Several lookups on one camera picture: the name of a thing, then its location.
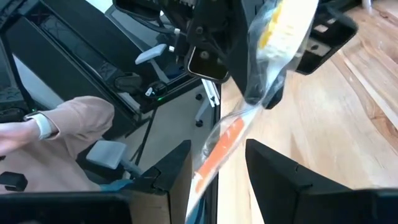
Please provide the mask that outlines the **white wristwatch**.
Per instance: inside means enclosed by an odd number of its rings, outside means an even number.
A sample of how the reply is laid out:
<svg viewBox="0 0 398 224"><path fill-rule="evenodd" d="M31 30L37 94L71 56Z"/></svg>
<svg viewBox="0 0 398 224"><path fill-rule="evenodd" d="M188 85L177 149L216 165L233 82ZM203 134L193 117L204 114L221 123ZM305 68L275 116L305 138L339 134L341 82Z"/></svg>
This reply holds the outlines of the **white wristwatch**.
<svg viewBox="0 0 398 224"><path fill-rule="evenodd" d="M39 127L40 135L39 139L47 139L53 134L53 128L50 120L42 113L35 112L24 116L24 120L34 120L36 125Z"/></svg>

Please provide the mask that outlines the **white frame bracket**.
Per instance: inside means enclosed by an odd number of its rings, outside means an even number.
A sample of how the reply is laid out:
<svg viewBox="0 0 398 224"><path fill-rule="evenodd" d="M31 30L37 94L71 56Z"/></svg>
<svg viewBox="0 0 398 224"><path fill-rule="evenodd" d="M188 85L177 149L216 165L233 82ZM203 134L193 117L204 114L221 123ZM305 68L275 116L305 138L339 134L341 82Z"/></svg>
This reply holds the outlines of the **white frame bracket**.
<svg viewBox="0 0 398 224"><path fill-rule="evenodd" d="M203 126L203 120L201 117L208 107L215 108L220 105L220 93L215 83L205 79L202 79L201 81L205 89L206 97L204 97L202 94L197 94L195 97L196 100L201 101L201 106L195 115L196 127Z"/></svg>

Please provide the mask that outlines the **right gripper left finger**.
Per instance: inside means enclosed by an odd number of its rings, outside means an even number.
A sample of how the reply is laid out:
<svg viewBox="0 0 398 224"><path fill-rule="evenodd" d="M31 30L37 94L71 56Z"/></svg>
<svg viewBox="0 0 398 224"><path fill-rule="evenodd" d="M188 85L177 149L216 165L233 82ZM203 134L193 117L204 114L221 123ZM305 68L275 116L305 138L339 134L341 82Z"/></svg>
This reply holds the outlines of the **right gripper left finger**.
<svg viewBox="0 0 398 224"><path fill-rule="evenodd" d="M132 224L185 224L192 172L191 141L184 140L125 186Z"/></svg>

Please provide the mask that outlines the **person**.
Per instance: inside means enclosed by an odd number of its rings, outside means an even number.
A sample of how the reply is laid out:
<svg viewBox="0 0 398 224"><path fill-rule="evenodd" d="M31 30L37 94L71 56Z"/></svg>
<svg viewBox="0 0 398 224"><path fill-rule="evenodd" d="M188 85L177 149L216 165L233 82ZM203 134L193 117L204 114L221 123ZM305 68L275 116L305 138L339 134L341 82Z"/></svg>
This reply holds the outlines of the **person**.
<svg viewBox="0 0 398 224"><path fill-rule="evenodd" d="M99 191L76 162L79 153L112 126L114 106L94 96L80 96L48 111L53 134L0 156L0 175L25 177L25 192Z"/></svg>

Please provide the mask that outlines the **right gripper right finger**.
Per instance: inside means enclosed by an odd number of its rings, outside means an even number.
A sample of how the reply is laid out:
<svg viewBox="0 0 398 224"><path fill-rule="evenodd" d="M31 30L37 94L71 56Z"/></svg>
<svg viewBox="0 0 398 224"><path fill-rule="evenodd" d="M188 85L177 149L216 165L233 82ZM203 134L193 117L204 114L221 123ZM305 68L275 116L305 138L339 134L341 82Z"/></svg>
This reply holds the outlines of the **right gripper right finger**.
<svg viewBox="0 0 398 224"><path fill-rule="evenodd" d="M245 157L249 180L265 224L293 224L302 193L349 189L255 139L246 141Z"/></svg>

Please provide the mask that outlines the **person's hand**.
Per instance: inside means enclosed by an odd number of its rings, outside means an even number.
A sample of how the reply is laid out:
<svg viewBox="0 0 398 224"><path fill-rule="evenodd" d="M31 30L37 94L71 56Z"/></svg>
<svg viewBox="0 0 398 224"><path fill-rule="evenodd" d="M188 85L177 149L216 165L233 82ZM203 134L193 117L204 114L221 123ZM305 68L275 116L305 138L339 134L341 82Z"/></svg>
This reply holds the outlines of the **person's hand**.
<svg viewBox="0 0 398 224"><path fill-rule="evenodd" d="M39 139L40 129L34 120L0 123L0 156Z"/></svg>

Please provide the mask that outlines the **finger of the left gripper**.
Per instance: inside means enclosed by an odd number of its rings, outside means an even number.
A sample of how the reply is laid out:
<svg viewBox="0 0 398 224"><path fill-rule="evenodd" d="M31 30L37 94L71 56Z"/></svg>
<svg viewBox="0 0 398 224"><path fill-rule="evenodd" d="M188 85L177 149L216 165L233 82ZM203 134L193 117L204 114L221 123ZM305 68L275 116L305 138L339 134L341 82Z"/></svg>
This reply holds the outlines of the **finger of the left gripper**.
<svg viewBox="0 0 398 224"><path fill-rule="evenodd" d="M285 69L283 69L276 79L273 81L270 89L267 92L265 99L263 100L263 107L266 110L273 109L283 97L285 83Z"/></svg>
<svg viewBox="0 0 398 224"><path fill-rule="evenodd" d="M229 74L243 95L246 103L255 105L259 102L261 94L254 86L248 73L248 23L245 19L238 23L234 30L233 46L229 53Z"/></svg>

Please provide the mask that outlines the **orange toothbrush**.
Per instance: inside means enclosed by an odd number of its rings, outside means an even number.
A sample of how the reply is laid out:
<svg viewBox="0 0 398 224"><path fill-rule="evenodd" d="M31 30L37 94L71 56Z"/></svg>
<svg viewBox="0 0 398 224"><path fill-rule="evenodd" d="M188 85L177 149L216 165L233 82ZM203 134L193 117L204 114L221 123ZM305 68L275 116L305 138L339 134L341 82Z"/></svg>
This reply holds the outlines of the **orange toothbrush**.
<svg viewBox="0 0 398 224"><path fill-rule="evenodd" d="M193 173L186 216L190 217L223 164L245 139L278 74L296 69L304 54L318 0L281 0L274 9L261 8L248 29L248 73L261 94L255 105L244 97L222 117L201 149Z"/></svg>

